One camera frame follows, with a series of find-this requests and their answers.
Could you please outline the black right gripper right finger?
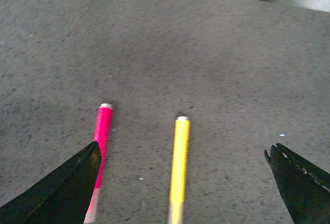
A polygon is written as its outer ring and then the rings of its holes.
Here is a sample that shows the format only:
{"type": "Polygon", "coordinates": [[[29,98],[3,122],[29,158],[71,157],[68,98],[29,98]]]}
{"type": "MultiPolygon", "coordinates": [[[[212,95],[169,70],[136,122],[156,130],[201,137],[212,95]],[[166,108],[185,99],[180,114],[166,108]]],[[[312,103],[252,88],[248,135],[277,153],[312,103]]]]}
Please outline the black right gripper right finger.
{"type": "Polygon", "coordinates": [[[329,223],[329,173],[281,143],[264,156],[294,223],[329,223]]]}

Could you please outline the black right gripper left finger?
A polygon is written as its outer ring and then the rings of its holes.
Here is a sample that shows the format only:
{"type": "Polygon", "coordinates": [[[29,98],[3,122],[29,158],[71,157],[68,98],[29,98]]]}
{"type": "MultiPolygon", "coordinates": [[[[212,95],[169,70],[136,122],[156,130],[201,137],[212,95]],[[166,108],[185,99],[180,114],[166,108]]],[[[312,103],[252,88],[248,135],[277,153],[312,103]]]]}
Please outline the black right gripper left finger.
{"type": "Polygon", "coordinates": [[[93,141],[1,206],[1,223],[83,223],[100,164],[100,148],[93,141]]]}

